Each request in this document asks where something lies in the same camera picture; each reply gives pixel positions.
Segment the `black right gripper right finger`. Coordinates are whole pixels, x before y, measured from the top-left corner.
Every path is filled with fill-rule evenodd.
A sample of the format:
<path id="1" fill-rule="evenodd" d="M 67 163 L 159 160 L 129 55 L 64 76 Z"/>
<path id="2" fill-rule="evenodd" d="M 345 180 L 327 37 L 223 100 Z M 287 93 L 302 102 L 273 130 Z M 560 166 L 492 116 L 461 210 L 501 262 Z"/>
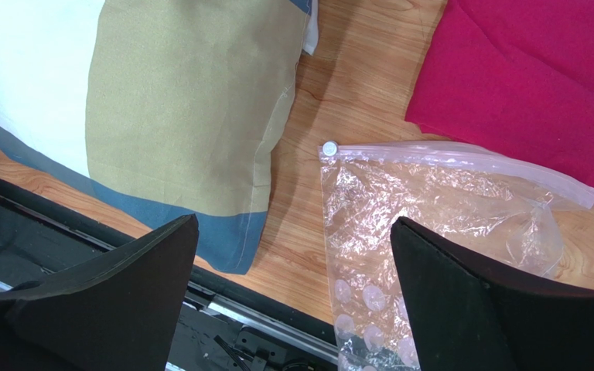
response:
<path id="1" fill-rule="evenodd" d="M 519 270 L 407 217 L 391 247 L 423 370 L 594 370 L 594 290 Z"/>

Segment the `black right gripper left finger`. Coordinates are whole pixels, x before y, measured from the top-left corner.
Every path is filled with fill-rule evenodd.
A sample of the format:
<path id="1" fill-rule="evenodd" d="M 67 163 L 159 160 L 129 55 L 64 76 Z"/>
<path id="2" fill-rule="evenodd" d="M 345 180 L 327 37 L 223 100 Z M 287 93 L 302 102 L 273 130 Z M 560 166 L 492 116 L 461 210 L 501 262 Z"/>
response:
<path id="1" fill-rule="evenodd" d="M 0 370 L 165 369 L 198 238 L 181 216 L 0 292 Z"/>

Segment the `clear zip top bag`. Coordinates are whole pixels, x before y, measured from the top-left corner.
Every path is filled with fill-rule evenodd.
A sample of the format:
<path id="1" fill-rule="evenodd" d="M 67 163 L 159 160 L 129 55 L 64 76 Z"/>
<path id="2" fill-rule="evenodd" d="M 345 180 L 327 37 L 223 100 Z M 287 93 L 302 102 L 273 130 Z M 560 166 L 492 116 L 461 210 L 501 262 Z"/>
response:
<path id="1" fill-rule="evenodd" d="M 594 206 L 571 176 L 454 141 L 328 141 L 319 160 L 341 370 L 421 367 L 391 248 L 399 217 L 552 278 L 564 250 L 553 212 Z"/>

